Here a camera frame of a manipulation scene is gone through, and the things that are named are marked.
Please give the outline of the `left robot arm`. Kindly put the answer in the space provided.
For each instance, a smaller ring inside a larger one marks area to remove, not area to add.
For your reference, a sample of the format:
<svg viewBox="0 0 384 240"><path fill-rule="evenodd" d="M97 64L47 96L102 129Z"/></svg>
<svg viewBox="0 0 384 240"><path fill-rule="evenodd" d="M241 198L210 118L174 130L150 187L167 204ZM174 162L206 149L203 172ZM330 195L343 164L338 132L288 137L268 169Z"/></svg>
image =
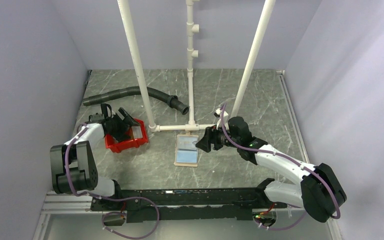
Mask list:
<svg viewBox="0 0 384 240"><path fill-rule="evenodd" d="M140 123L122 107L114 112L109 104L102 103L100 108L100 113L80 124L70 140L51 147L52 187L57 194L104 198L109 209L117 210L123 205L124 196L115 180L99 175L92 148L107 135L118 143L130 140L129 131Z"/></svg>

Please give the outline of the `white cards stack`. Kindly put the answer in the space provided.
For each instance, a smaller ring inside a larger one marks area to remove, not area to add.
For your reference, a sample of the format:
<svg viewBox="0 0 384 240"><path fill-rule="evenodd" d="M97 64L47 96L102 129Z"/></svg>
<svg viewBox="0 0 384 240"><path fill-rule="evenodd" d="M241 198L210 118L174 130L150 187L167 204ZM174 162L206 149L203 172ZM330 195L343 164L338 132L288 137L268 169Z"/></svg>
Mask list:
<svg viewBox="0 0 384 240"><path fill-rule="evenodd" d="M142 128L140 126L133 126L132 128L132 136L134 139L142 139L143 138L143 133L142 133Z"/></svg>

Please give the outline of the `silver VIP credit card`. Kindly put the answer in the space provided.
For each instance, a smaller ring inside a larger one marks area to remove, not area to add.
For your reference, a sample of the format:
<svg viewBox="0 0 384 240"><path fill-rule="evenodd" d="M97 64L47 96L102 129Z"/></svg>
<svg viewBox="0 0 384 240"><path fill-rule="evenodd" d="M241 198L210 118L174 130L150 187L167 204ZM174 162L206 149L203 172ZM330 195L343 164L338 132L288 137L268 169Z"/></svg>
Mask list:
<svg viewBox="0 0 384 240"><path fill-rule="evenodd" d="M198 137L195 135L178 135L176 146L179 150L195 151L195 144L198 142Z"/></svg>

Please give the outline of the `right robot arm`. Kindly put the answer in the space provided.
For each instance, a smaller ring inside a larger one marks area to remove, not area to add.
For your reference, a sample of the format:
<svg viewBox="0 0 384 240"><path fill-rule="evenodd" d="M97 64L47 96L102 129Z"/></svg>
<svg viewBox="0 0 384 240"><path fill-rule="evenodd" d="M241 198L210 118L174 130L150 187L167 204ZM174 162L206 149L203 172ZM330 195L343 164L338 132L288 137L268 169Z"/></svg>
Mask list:
<svg viewBox="0 0 384 240"><path fill-rule="evenodd" d="M245 161L271 169L290 183L267 178L256 187L255 200L267 208L273 203L283 203L302 208L314 220L325 223L341 216L340 206L347 196L332 168L321 163L313 165L297 160L253 136L248 124L240 116L227 122L228 127L213 125L205 129L196 147L206 153L222 147L236 148Z"/></svg>

